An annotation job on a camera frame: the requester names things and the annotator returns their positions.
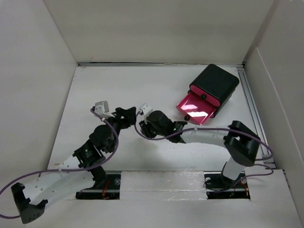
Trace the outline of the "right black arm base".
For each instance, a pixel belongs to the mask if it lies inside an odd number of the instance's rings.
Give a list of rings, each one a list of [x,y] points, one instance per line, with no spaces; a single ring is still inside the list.
[[[226,179],[220,172],[204,172],[208,200],[250,199],[249,187],[246,179],[242,179],[244,173],[240,173],[236,180]]]

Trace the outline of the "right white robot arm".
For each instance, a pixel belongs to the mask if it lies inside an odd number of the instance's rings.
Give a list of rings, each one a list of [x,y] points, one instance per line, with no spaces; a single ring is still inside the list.
[[[139,111],[144,119],[139,122],[141,134],[149,140],[171,143],[202,143],[222,147],[230,154],[224,164],[218,182],[221,188],[228,188],[239,181],[246,167],[255,164],[260,138],[240,121],[233,121],[227,128],[200,127],[186,121],[172,121],[163,112]]]

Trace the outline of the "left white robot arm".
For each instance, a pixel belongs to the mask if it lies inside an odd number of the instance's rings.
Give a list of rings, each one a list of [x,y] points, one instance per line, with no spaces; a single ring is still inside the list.
[[[136,122],[136,108],[116,108],[111,114],[92,113],[104,123],[97,126],[88,140],[55,171],[46,172],[30,183],[15,183],[11,192],[23,224],[35,221],[56,201],[84,189],[99,189],[107,185],[108,177],[102,164],[118,147],[118,135]]]

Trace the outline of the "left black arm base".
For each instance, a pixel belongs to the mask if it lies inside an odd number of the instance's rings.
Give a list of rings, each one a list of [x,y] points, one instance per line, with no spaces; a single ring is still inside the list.
[[[119,200],[121,186],[121,172],[110,171],[107,181],[101,187],[91,187],[75,194],[77,200]]]

